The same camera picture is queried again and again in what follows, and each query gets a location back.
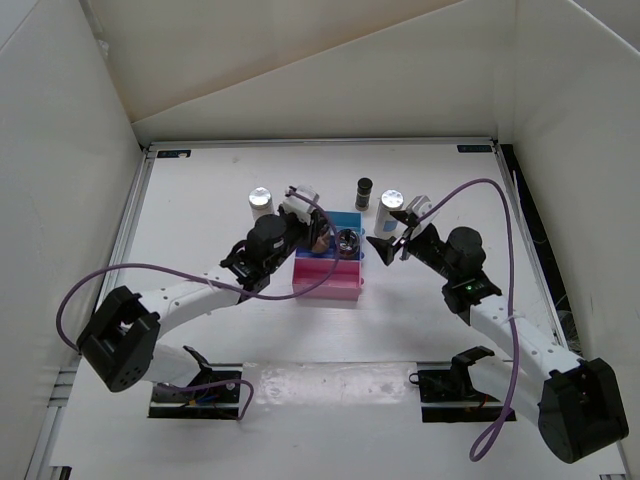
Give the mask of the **silver-lid salt bottle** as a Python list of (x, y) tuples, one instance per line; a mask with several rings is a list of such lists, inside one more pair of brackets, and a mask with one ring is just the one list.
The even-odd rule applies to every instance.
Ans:
[(260, 217), (274, 213), (273, 197), (265, 187), (257, 187), (248, 195), (252, 217), (257, 221)]
[(392, 215), (403, 209), (404, 196), (395, 189), (384, 191), (379, 199), (376, 220), (374, 225), (374, 234), (378, 238), (388, 239), (395, 232), (398, 221)]

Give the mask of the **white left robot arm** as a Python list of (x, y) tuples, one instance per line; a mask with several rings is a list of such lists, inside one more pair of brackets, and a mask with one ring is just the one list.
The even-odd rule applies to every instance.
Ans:
[(210, 386), (207, 360), (189, 346), (162, 343), (162, 337), (215, 310), (266, 299), (263, 291), (272, 274), (297, 249), (315, 247), (333, 230), (333, 223), (317, 209), (307, 215), (285, 209), (265, 215), (203, 276), (181, 273), (179, 283), (146, 292), (113, 289), (76, 345), (112, 393), (146, 381), (198, 400)]

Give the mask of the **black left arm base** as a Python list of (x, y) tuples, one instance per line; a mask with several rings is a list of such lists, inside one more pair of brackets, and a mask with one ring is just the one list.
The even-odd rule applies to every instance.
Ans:
[(184, 350), (198, 363), (199, 371), (189, 383), (198, 390), (183, 392), (166, 384), (153, 387), (148, 417), (158, 419), (238, 420), (242, 383), (239, 366), (218, 369), (196, 350)]

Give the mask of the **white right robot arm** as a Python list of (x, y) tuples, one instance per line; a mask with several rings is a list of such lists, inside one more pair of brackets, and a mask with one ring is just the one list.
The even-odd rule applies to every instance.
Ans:
[(553, 342), (525, 318), (508, 311), (508, 299), (483, 271), (480, 234), (457, 227), (441, 240), (432, 224), (396, 213), (407, 228), (399, 238), (367, 240), (389, 265), (414, 257), (441, 275), (449, 310), (512, 358), (515, 371), (485, 347), (452, 359), (449, 387), (460, 399), (478, 393), (501, 399), (538, 427), (551, 452), (571, 464), (629, 434), (618, 382), (600, 358), (585, 360)]

